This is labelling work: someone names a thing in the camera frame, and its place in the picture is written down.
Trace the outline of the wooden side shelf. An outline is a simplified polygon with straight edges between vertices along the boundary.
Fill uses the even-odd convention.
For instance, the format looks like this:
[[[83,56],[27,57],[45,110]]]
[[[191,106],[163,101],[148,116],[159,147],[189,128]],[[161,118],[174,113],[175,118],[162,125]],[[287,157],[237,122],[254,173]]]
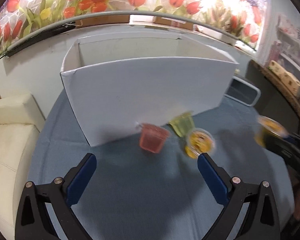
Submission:
[[[281,80],[273,74],[269,69],[262,67],[254,60],[250,60],[248,67],[254,67],[263,77],[284,97],[285,101],[290,105],[290,108],[297,115],[300,122],[300,103],[297,98],[288,90]]]

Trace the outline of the beige patterned box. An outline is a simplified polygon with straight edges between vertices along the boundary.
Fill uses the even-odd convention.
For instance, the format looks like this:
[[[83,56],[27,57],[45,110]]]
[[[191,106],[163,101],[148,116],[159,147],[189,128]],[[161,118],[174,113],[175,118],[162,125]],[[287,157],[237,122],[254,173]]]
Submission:
[[[296,98],[300,97],[300,81],[294,76],[294,74],[288,72],[285,68],[273,60],[270,61],[268,69],[281,80],[281,82]]]

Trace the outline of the white cardboard box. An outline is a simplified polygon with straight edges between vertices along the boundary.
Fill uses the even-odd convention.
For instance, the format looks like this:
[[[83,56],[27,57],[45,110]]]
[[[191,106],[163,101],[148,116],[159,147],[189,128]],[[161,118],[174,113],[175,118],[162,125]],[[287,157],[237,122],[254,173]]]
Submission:
[[[176,33],[107,33],[77,39],[61,80],[92,147],[162,126],[187,111],[216,108],[237,61],[226,51]]]

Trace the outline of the red jelly cup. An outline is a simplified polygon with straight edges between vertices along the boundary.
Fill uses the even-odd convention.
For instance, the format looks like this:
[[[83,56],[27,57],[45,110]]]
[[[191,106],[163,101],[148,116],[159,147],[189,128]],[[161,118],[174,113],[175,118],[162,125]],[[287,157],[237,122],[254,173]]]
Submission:
[[[139,146],[145,151],[158,154],[169,136],[170,132],[161,126],[142,123]]]

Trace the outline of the cream leather sofa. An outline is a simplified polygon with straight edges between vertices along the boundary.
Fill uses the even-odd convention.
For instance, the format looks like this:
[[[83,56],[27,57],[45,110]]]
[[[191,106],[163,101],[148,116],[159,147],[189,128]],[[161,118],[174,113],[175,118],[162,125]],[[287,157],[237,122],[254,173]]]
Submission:
[[[31,94],[0,99],[0,233],[14,239],[21,193],[45,119]]]

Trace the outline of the tulip wall poster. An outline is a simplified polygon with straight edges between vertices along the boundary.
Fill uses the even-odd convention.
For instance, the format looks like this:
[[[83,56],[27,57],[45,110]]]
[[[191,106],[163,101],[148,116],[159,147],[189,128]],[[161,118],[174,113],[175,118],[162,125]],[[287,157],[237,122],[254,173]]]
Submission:
[[[56,22],[106,11],[180,16],[226,31],[257,46],[267,0],[6,0],[0,8],[0,57],[9,46]]]

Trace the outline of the yellow fruit jelly cup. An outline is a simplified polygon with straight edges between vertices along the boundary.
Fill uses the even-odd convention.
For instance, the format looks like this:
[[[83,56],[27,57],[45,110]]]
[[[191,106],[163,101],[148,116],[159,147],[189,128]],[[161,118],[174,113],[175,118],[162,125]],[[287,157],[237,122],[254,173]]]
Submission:
[[[212,156],[216,150],[214,137],[202,128],[193,128],[186,136],[186,154],[197,159],[202,153]]]

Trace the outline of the green jelly cup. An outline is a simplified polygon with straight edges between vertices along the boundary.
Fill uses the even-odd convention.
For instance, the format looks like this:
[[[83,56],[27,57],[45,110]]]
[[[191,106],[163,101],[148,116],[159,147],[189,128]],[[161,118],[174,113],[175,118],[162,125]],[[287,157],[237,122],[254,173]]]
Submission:
[[[175,116],[168,122],[177,136],[184,137],[194,128],[192,113],[193,111],[182,113],[178,116]]]

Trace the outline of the blue tablecloth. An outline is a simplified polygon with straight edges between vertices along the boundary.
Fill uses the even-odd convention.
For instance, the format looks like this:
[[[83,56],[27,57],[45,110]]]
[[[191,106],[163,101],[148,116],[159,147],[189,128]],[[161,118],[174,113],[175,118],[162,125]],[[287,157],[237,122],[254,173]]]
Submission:
[[[258,113],[224,98],[194,117],[216,142],[214,162],[246,183],[270,183],[281,225],[294,211],[290,177],[281,157],[254,139]],[[73,211],[93,239],[201,239],[222,207],[174,133],[158,154],[139,148],[139,135],[92,148],[61,92],[33,152],[28,179],[47,184],[62,177],[87,153],[97,169]]]

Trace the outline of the orange fruit jelly cup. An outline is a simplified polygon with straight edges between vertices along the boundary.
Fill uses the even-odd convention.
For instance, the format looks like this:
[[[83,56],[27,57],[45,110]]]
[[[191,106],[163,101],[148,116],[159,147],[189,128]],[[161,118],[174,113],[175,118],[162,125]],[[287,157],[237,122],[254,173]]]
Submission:
[[[263,148],[266,147],[265,140],[269,137],[285,139],[289,136],[287,130],[280,123],[267,116],[259,115],[257,122],[258,129],[255,132],[254,139]]]

